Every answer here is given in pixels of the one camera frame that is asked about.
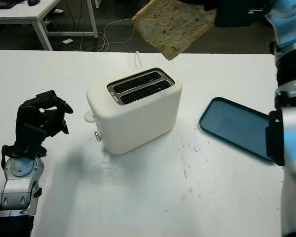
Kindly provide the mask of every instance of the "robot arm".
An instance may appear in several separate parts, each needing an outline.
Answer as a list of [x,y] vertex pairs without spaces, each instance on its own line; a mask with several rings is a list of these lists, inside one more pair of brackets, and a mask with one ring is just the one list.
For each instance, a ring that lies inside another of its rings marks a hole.
[[16,141],[2,147],[1,166],[5,185],[0,194],[0,236],[30,236],[42,188],[38,182],[44,171],[41,160],[46,149],[41,146],[48,136],[63,131],[68,134],[65,113],[73,113],[53,90],[25,101],[18,110]]
[[217,8],[217,27],[245,26],[266,16],[275,31],[275,108],[266,130],[268,155],[284,166],[282,235],[296,237],[296,0],[181,0]]

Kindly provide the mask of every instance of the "white toaster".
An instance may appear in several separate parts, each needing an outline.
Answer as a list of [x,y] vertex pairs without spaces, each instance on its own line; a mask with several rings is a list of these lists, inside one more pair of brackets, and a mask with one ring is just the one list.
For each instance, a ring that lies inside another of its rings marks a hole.
[[153,68],[87,91],[98,140],[112,154],[122,154],[171,130],[175,124],[182,85]]

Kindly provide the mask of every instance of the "floor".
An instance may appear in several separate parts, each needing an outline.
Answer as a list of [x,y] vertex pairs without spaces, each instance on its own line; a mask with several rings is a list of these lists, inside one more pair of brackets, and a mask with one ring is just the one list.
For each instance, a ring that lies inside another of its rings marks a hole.
[[[100,9],[95,9],[96,22],[99,32],[112,22],[122,19],[131,19],[149,0],[103,0]],[[84,0],[62,0],[58,8],[65,10],[62,16],[51,16],[50,20],[61,31],[71,31],[73,20],[78,24],[80,4],[82,3],[79,31],[90,31],[91,25]],[[122,21],[107,27],[106,34],[109,42],[126,41],[132,35],[131,21]],[[268,54],[268,45],[274,38],[273,29],[262,22],[249,27],[213,28],[197,39],[187,50],[187,53],[262,53]],[[62,43],[68,37],[52,37],[50,42],[54,50],[80,50],[81,37],[72,38],[69,44]],[[101,47],[102,35],[99,39],[84,37],[81,50],[97,51]],[[0,30],[0,49],[42,50],[40,42],[31,25],[6,25]],[[108,52],[157,52],[146,43],[135,31],[132,38],[126,43],[110,44]]]

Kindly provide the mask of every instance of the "toaster cord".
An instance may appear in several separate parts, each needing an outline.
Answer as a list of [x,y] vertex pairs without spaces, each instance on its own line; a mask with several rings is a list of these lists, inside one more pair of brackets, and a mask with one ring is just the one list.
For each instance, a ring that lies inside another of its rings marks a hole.
[[138,69],[137,62],[136,62],[136,56],[138,58],[138,61],[139,61],[139,64],[140,64],[141,68],[143,68],[144,67],[144,64],[143,64],[142,59],[140,58],[140,52],[138,50],[136,50],[136,54],[135,54],[135,66]]
[[108,37],[107,37],[107,35],[106,35],[106,29],[107,29],[107,27],[110,26],[111,24],[118,23],[118,22],[122,22],[122,21],[132,21],[132,19],[123,19],[123,20],[118,20],[118,21],[113,21],[113,22],[108,23],[108,24],[104,27],[103,33],[102,33],[102,32],[98,32],[98,33],[100,33],[100,34],[103,35],[103,44],[101,44],[101,45],[97,45],[97,46],[92,47],[92,48],[89,48],[89,49],[87,49],[86,51],[91,51],[91,50],[93,50],[93,49],[95,49],[95,48],[97,48],[97,47],[101,47],[99,50],[97,50],[97,52],[99,52],[99,51],[101,51],[102,49],[104,49],[105,46],[108,46],[108,47],[106,48],[106,50],[104,51],[104,52],[107,52],[108,49],[109,49],[109,45],[110,45],[110,44],[126,43],[126,42],[130,41],[130,40],[132,39],[133,35],[134,35],[135,28],[133,28],[130,37],[129,37],[127,40],[125,40],[125,41],[120,41],[120,42],[109,42],[109,40],[108,40]]

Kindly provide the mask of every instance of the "white table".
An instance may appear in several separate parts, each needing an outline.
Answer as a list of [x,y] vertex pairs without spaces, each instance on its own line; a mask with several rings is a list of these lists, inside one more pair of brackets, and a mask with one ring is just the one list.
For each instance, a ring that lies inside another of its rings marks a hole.
[[[177,123],[124,155],[108,154],[86,123],[86,91],[132,72],[134,53],[0,50],[0,150],[13,144],[18,106],[54,89],[74,109],[69,135],[47,138],[35,237],[279,237],[282,169],[198,128],[213,97],[268,113],[271,55],[141,54],[183,83]],[[0,189],[4,184],[0,167]]]
[[44,50],[53,50],[47,36],[93,36],[98,37],[91,0],[88,4],[93,32],[49,32],[43,18],[60,0],[41,0],[35,6],[29,6],[27,1],[16,4],[11,9],[0,9],[0,24],[32,24]]

